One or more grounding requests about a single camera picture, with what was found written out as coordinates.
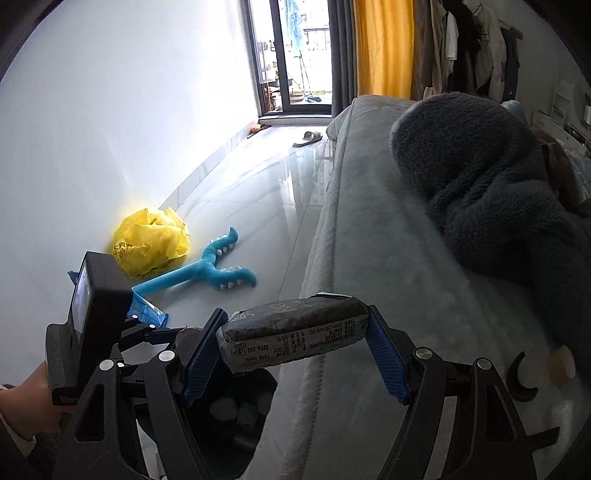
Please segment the person's left hand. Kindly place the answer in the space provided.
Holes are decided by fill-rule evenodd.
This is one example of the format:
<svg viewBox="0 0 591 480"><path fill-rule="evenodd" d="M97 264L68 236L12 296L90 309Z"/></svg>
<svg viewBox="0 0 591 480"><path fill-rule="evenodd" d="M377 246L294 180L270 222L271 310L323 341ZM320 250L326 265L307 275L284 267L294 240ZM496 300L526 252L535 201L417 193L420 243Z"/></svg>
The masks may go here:
<svg viewBox="0 0 591 480"><path fill-rule="evenodd" d="M20 385L1 391L1 414L10 428L22 439L38 434L56 434L62 411L52 403L45 362Z"/></svg>

